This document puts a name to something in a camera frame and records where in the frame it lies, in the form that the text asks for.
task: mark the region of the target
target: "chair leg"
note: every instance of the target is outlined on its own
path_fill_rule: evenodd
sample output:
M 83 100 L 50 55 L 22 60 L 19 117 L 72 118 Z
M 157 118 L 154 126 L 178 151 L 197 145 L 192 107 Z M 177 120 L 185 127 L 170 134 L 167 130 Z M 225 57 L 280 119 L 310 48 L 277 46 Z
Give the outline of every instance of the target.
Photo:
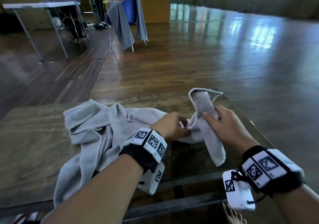
M 113 31 L 113 26 L 111 26 L 111 50 L 112 50 L 112 31 Z

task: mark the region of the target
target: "bare foot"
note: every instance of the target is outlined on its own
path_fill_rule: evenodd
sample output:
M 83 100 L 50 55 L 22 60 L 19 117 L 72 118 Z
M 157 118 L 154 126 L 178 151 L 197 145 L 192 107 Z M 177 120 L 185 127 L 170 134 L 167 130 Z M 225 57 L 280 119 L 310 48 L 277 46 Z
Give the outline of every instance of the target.
M 247 224 L 247 221 L 242 217 L 240 213 L 232 209 L 228 204 L 223 203 L 223 209 L 226 214 L 226 220 L 229 224 Z

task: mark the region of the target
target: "chair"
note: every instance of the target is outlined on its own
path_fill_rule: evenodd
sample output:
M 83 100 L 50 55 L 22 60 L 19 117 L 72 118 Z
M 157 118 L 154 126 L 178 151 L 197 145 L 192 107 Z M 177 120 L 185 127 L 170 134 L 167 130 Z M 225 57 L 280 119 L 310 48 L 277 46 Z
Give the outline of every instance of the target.
M 122 1 L 123 9 L 127 18 L 129 25 L 135 25 L 137 20 L 137 8 L 136 8 L 136 0 L 124 0 Z M 112 49 L 112 31 L 113 26 L 109 17 L 107 17 L 107 23 L 111 25 L 111 49 Z

